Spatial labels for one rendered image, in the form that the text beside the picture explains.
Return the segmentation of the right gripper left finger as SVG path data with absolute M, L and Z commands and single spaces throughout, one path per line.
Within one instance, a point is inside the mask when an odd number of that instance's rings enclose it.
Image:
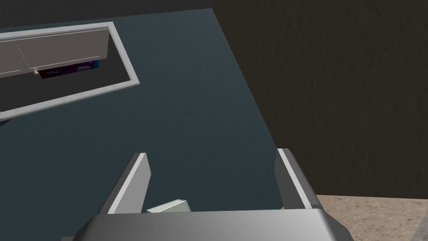
M 150 176 L 147 154 L 135 153 L 98 213 L 140 213 Z

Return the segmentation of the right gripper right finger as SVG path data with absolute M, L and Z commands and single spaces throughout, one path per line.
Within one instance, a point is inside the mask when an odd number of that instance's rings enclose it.
M 274 172 L 284 209 L 323 209 L 289 149 L 277 150 Z

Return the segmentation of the pale grey small box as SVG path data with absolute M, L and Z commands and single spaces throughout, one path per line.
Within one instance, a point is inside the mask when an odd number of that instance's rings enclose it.
M 188 202 L 181 199 L 161 204 L 146 210 L 147 213 L 191 212 Z

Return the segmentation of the grey door leaf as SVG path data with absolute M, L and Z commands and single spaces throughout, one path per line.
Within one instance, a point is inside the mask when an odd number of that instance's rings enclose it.
M 0 78 L 104 59 L 110 32 L 104 29 L 0 40 Z

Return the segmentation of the purple wall picture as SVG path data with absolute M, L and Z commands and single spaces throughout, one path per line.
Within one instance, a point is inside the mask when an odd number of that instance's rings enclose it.
M 98 67 L 99 67 L 99 60 L 95 60 L 90 62 L 82 62 L 82 63 L 72 64 L 72 65 L 67 65 L 63 67 L 44 69 L 44 70 L 38 71 L 38 74 L 42 79 L 46 79 L 46 78 L 53 78 L 56 76 L 71 74 L 75 72 L 96 69 Z

